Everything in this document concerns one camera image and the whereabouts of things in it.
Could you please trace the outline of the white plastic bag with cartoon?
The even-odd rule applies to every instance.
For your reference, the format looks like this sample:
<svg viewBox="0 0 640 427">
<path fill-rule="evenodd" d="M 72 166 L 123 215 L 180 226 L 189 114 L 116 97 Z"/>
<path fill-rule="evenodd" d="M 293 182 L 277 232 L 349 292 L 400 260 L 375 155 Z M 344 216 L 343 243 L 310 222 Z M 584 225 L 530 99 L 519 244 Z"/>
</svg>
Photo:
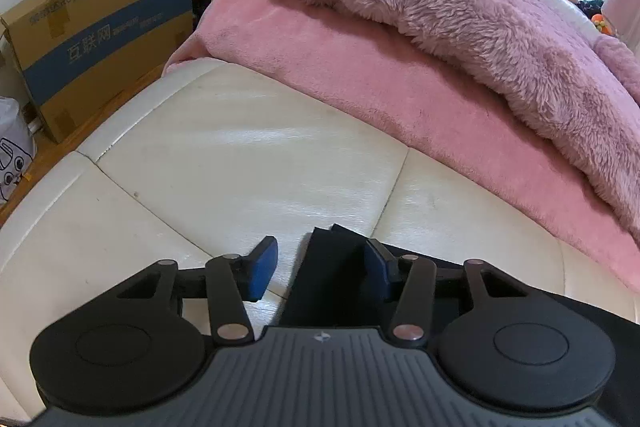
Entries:
<svg viewBox="0 0 640 427">
<path fill-rule="evenodd" d="M 37 152 L 34 138 L 14 98 L 0 100 L 0 199 L 6 205 Z"/>
</svg>

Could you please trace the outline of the pink bed sheet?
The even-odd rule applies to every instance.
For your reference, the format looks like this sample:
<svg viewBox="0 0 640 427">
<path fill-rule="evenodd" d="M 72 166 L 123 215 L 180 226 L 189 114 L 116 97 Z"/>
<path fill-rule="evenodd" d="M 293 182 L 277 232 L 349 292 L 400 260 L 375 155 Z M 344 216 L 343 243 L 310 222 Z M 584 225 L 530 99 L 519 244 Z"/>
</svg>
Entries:
<svg viewBox="0 0 640 427">
<path fill-rule="evenodd" d="M 639 249 L 585 175 L 506 101 L 395 28 L 299 0 L 212 0 L 167 62 L 253 69 L 442 162 L 631 288 Z"/>
</svg>

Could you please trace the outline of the orange plush toy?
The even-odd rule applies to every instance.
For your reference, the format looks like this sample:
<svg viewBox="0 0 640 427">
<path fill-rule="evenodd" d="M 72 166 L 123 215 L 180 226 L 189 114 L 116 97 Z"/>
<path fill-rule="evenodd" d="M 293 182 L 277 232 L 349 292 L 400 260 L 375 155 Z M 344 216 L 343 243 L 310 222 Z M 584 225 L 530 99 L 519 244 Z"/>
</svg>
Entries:
<svg viewBox="0 0 640 427">
<path fill-rule="evenodd" d="M 595 28 L 603 35 L 614 36 L 615 31 L 608 24 L 608 21 L 601 13 L 593 14 L 591 21 Z"/>
</svg>

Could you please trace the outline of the cardboard box with blue band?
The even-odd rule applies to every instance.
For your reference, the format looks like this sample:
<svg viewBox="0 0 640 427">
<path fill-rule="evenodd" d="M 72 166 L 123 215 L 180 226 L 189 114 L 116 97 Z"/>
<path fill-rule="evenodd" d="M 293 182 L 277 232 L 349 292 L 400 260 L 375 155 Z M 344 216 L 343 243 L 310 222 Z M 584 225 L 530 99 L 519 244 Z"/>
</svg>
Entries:
<svg viewBox="0 0 640 427">
<path fill-rule="evenodd" d="M 43 126 L 62 142 L 167 62 L 192 31 L 192 0 L 23 0 L 1 23 Z"/>
</svg>

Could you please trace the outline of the fluffy pink blanket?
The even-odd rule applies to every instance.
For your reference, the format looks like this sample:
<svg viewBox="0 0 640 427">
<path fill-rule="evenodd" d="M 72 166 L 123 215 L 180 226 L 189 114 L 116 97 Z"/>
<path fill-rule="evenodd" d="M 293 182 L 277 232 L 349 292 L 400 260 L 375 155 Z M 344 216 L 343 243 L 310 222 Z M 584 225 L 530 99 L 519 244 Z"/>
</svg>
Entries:
<svg viewBox="0 0 640 427">
<path fill-rule="evenodd" d="M 395 27 L 501 94 L 639 230 L 639 105 L 591 44 L 538 0 L 302 0 Z"/>
</svg>

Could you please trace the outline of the black pants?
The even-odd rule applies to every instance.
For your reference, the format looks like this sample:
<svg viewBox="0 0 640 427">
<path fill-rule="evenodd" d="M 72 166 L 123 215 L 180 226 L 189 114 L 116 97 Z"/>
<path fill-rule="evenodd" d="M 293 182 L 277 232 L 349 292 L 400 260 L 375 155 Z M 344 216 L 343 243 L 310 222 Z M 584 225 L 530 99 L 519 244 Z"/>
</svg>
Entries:
<svg viewBox="0 0 640 427">
<path fill-rule="evenodd" d="M 385 329 L 395 311 L 404 283 L 390 299 L 376 300 L 367 288 L 364 260 L 366 236 L 334 223 L 329 230 L 315 228 L 280 311 L 276 325 L 293 327 L 379 327 Z M 471 311 L 469 285 L 462 265 L 426 256 L 437 267 L 432 333 L 436 335 L 463 313 Z M 451 270 L 453 279 L 443 279 Z M 560 305 L 597 324 L 614 336 L 639 338 L 639 325 L 608 311 L 544 291 Z"/>
</svg>

